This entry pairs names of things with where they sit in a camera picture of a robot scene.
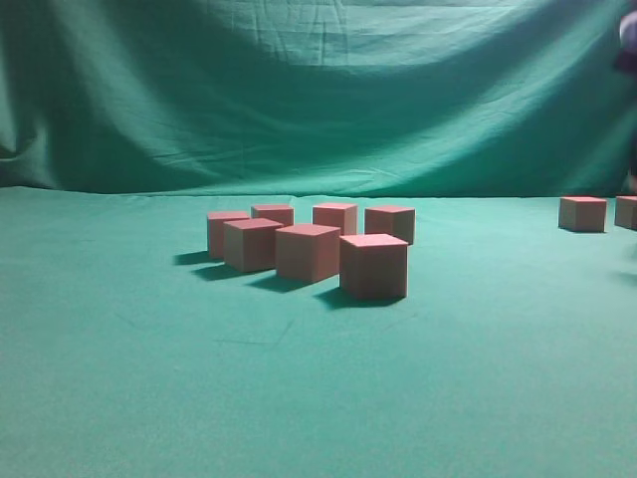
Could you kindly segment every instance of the cube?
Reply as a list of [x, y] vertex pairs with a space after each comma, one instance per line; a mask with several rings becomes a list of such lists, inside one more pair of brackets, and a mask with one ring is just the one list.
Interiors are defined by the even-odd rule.
[[339, 202], [326, 202], [313, 208], [312, 223], [340, 228], [340, 235], [356, 234], [358, 206]]
[[224, 223], [224, 260], [241, 272], [275, 268], [275, 232], [283, 224], [257, 218]]
[[365, 234], [389, 234], [407, 244], [414, 243], [416, 209], [401, 206], [378, 206], [365, 209]]
[[615, 201], [615, 225], [637, 231], [636, 196], [617, 196]]
[[258, 204], [252, 206], [252, 217], [264, 217], [284, 226], [295, 223], [295, 209], [288, 204]]
[[597, 197], [562, 197], [559, 227], [572, 232], [604, 232], [607, 201]]
[[277, 229], [277, 275], [315, 283], [338, 274], [340, 228], [296, 224]]
[[406, 297], [407, 248], [389, 234], [341, 236], [339, 286], [357, 300]]
[[213, 259], [223, 259], [223, 224], [227, 221], [250, 219], [244, 211], [220, 211], [208, 213], [208, 255]]

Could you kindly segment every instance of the floor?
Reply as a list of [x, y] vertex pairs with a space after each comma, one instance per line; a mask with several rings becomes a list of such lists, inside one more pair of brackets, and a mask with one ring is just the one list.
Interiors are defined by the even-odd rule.
[[[406, 299], [208, 262], [327, 200], [417, 208]], [[637, 232], [558, 203], [0, 189], [0, 476], [637, 476]]]

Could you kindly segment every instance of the green backdrop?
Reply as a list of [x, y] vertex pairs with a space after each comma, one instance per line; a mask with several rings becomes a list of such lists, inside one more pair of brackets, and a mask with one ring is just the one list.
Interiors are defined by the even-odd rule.
[[624, 0], [0, 2], [0, 185], [612, 195]]

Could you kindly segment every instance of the wooden block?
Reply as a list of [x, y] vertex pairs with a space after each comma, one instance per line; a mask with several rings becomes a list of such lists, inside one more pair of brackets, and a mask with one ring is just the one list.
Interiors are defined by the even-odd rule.
[[606, 199], [562, 197], [559, 202], [559, 227], [572, 232], [604, 232], [606, 208]]
[[416, 209], [401, 206], [377, 206], [365, 209], [365, 234], [389, 234], [407, 244], [414, 243]]
[[224, 223], [224, 260], [241, 272], [275, 268], [275, 232], [283, 224], [256, 218]]
[[277, 275], [315, 283], [338, 274], [338, 227], [296, 224], [277, 229]]
[[284, 226], [295, 223], [295, 209], [288, 204], [257, 204], [252, 206], [252, 217], [264, 217]]
[[408, 243], [389, 234], [340, 237], [340, 287], [358, 300], [407, 296]]
[[244, 211], [219, 211], [208, 213], [208, 254], [213, 259], [223, 259], [223, 224], [227, 221], [250, 219]]
[[637, 196], [617, 196], [615, 225], [637, 231]]
[[326, 202], [313, 208], [312, 223], [340, 228], [340, 235], [356, 234], [358, 206], [339, 202]]

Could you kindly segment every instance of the green cloth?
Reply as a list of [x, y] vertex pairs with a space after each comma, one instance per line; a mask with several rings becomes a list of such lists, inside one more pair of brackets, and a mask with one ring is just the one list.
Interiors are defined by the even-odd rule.
[[417, 208], [391, 304], [206, 262], [206, 212], [324, 200], [0, 189], [0, 476], [637, 476], [613, 201], [354, 200]]
[[625, 0], [0, 2], [0, 185], [611, 196]]

